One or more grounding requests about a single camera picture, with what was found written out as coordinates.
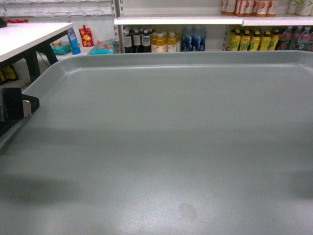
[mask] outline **white shelf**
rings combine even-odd
[[[313,17],[279,14],[276,17],[237,17],[221,14],[124,15],[114,19],[116,25],[149,24],[238,24],[242,26],[313,25]]]

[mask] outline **tray surface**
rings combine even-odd
[[[313,234],[312,57],[58,62],[0,149],[0,234]]]

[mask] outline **plastic bottle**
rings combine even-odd
[[[176,31],[175,37],[176,37],[176,52],[180,52],[180,48],[181,48],[181,34],[180,34],[179,31]]]
[[[128,30],[125,30],[124,49],[125,49],[125,53],[133,52],[132,36],[130,35]]]
[[[170,33],[168,38],[168,52],[176,52],[176,37],[173,32]]]
[[[271,37],[270,37],[270,43],[268,46],[268,50],[275,50],[276,49],[276,45],[279,41],[279,29],[274,29]]]
[[[258,50],[261,42],[261,33],[259,30],[254,32],[254,35],[251,37],[249,50]]]
[[[192,27],[188,26],[183,33],[183,40],[182,40],[182,51],[192,51]]]
[[[134,46],[133,46],[133,53],[141,53],[142,52],[142,45],[141,45],[141,36],[139,35],[138,29],[135,29],[134,37]]]
[[[305,51],[313,51],[313,33],[310,34],[308,43],[305,44],[303,50]]]
[[[157,51],[157,32],[152,33],[151,37],[151,52],[156,53]]]
[[[151,52],[151,41],[150,41],[150,35],[148,33],[148,30],[143,31],[142,35],[142,47],[143,47],[143,52]]]
[[[163,53],[165,52],[165,40],[163,38],[163,34],[159,33],[156,39],[156,52]]]
[[[292,35],[292,26],[288,26],[286,31],[283,33],[280,42],[278,43],[277,50],[288,50],[289,42]]]
[[[297,49],[297,42],[302,33],[303,26],[298,26],[296,31],[292,34],[291,40],[289,42],[289,50],[296,50]]]
[[[227,39],[227,45],[226,45],[226,50],[231,50],[231,41],[233,40],[233,37],[235,35],[236,28],[232,27],[231,31],[228,34],[228,39]]]
[[[241,37],[240,40],[240,50],[248,50],[249,45],[250,45],[250,30],[246,29],[245,34]]]
[[[267,50],[270,43],[270,31],[266,30],[261,38],[261,44],[259,50]]]
[[[298,43],[297,43],[297,50],[303,50],[305,44],[309,42],[310,37],[310,27],[305,27],[303,33],[301,33]]]
[[[235,30],[235,34],[231,40],[231,49],[232,51],[238,50],[241,40],[241,32],[240,29]]]

